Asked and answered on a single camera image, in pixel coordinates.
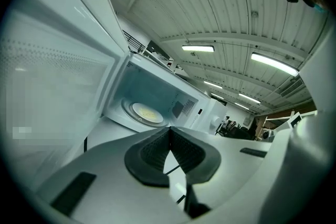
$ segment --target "ceiling light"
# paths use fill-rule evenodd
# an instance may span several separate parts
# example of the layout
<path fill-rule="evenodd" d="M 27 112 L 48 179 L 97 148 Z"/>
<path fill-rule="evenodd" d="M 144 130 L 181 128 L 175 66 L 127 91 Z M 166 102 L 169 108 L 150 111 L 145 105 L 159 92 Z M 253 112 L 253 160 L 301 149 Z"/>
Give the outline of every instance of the ceiling light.
<path fill-rule="evenodd" d="M 238 105 L 238 106 L 241 106 L 241 107 L 244 108 L 244 109 L 249 110 L 247 107 L 245 107 L 245 106 L 243 106 L 243 105 L 241 105 L 241 104 L 238 104 L 238 103 L 235 103 L 235 104 Z"/>
<path fill-rule="evenodd" d="M 192 50 L 192 51 L 206 51 L 206 52 L 214 52 L 215 48 L 214 46 L 190 46 L 185 45 L 182 46 L 183 50 Z"/>
<path fill-rule="evenodd" d="M 216 94 L 214 94 L 214 93 L 211 93 L 213 96 L 215 96 L 215 97 L 218 97 L 218 98 L 220 98 L 220 99 L 222 99 L 222 100 L 224 100 L 224 98 L 223 97 L 221 97 L 221 96 L 219 96 L 219 95 L 216 95 Z"/>
<path fill-rule="evenodd" d="M 240 93 L 239 95 L 242 96 L 242 97 L 245 97 L 245 98 L 247 98 L 247 99 L 250 99 L 250 100 L 253 101 L 253 102 L 256 102 L 256 103 L 260 104 L 260 101 L 258 101 L 258 100 L 256 100 L 256 99 L 253 99 L 253 98 L 251 98 L 251 97 L 248 97 L 248 96 L 246 96 L 246 95 L 244 95 L 244 94 L 242 94 L 242 93 Z"/>
<path fill-rule="evenodd" d="M 252 53 L 251 55 L 251 59 L 252 60 L 256 60 L 258 62 L 263 62 L 267 65 L 273 66 L 275 68 L 278 68 L 294 77 L 296 77 L 299 74 L 299 70 L 297 70 L 296 68 L 293 68 L 283 62 L 280 62 L 278 60 L 266 57 L 264 55 L 261 54 L 257 54 L 255 52 Z"/>
<path fill-rule="evenodd" d="M 221 87 L 221 86 L 218 86 L 218 85 L 212 84 L 212 83 L 210 83 L 210 82 L 204 81 L 204 83 L 205 83 L 205 84 L 209 84 L 209 85 L 211 85 L 211 86 L 214 86 L 214 87 L 217 87 L 217 88 L 220 88 L 220 89 L 222 89 L 222 87 Z"/>

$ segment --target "black rectangular slot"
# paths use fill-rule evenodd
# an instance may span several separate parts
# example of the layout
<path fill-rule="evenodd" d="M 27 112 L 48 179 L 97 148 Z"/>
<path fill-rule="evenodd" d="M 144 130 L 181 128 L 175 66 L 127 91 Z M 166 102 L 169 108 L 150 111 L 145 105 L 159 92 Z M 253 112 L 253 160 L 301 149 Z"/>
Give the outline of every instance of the black rectangular slot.
<path fill-rule="evenodd" d="M 177 101 L 172 109 L 175 118 L 178 118 L 180 116 L 182 110 L 183 110 L 183 104 Z"/>
<path fill-rule="evenodd" d="M 178 168 L 179 168 L 179 165 L 177 165 L 175 168 L 171 169 L 169 172 L 165 173 L 165 175 L 169 175 L 170 173 L 174 172 Z"/>
<path fill-rule="evenodd" d="M 66 216 L 70 216 L 96 175 L 81 172 L 51 203 L 51 206 Z"/>
<path fill-rule="evenodd" d="M 180 199 L 178 199 L 176 203 L 177 203 L 177 204 L 179 204 L 180 202 L 182 202 L 182 201 L 183 201 L 183 199 L 184 199 L 184 198 L 185 198 L 185 195 L 182 195 L 182 196 L 181 196 L 181 198 L 180 198 Z"/>
<path fill-rule="evenodd" d="M 244 147 L 240 150 L 240 152 L 243 152 L 248 155 L 260 157 L 260 158 L 265 158 L 267 152 L 266 151 L 259 151 L 259 150 L 254 150 L 253 148 L 247 148 Z"/>
<path fill-rule="evenodd" d="M 84 152 L 88 150 L 88 137 L 85 138 L 84 140 Z"/>
<path fill-rule="evenodd" d="M 301 116 L 297 116 L 295 120 L 293 120 L 290 125 L 292 125 L 292 127 L 294 127 L 299 121 L 301 121 L 302 118 Z"/>

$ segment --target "wall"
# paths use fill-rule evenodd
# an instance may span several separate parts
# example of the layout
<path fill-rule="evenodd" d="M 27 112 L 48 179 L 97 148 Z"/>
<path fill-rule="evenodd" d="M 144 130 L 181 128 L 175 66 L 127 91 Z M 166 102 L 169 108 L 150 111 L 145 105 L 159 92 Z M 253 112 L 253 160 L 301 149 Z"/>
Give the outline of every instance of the wall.
<path fill-rule="evenodd" d="M 227 113 L 226 115 L 230 117 L 230 121 L 236 121 L 237 124 L 240 124 L 241 127 L 247 127 L 248 129 L 250 128 L 252 124 L 252 120 L 248 126 L 243 125 L 244 119 L 246 117 L 253 118 L 253 116 L 246 112 L 245 110 L 239 109 L 237 106 L 232 105 L 230 103 L 226 104 L 227 107 Z"/>
<path fill-rule="evenodd" d="M 130 34 L 145 47 L 148 46 L 151 39 L 143 31 L 138 29 L 137 26 L 132 24 L 129 20 L 125 19 L 124 17 L 117 15 L 117 18 L 122 30 Z"/>
<path fill-rule="evenodd" d="M 314 102 L 311 101 L 311 102 L 308 102 L 306 104 L 296 106 L 295 108 L 286 109 L 286 110 L 283 110 L 283 111 L 280 111 L 280 112 L 269 114 L 269 115 L 267 115 L 267 118 L 268 119 L 277 119 L 277 118 L 282 118 L 282 117 L 288 117 L 288 116 L 290 116 L 290 113 L 292 111 L 294 111 L 295 113 L 300 112 L 300 114 L 304 114 L 304 113 L 315 111 L 315 110 L 316 110 L 316 106 L 315 106 Z"/>

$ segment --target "perforated panel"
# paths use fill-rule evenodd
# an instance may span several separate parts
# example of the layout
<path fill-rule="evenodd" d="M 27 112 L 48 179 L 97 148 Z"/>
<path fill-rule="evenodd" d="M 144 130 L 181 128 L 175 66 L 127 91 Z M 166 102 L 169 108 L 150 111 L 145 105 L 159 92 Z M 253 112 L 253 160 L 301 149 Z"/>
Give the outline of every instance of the perforated panel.
<path fill-rule="evenodd" d="M 171 145 L 171 151 L 185 173 L 195 168 L 205 158 L 205 152 L 201 147 L 178 134 L 171 136 Z"/>
<path fill-rule="evenodd" d="M 124 52 L 81 0 L 15 0 L 0 45 L 1 145 L 35 190 L 94 127 Z"/>
<path fill-rule="evenodd" d="M 141 150 L 141 158 L 155 169 L 163 172 L 164 163 L 169 153 L 169 132 L 147 144 Z"/>

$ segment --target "ceiling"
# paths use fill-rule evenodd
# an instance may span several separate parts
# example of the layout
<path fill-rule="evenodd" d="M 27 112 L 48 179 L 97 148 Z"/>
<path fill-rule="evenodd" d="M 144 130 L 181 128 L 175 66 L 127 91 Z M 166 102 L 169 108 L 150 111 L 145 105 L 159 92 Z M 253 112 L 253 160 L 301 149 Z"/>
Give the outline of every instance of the ceiling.
<path fill-rule="evenodd" d="M 219 84 L 209 90 L 253 114 L 265 114 L 311 101 L 305 86 L 282 97 L 293 77 L 252 61 L 258 52 L 301 69 L 321 44 L 331 20 L 286 0 L 111 0 L 194 80 Z M 214 53 L 194 56 L 181 46 L 213 45 Z M 240 97 L 243 93 L 261 101 Z"/>

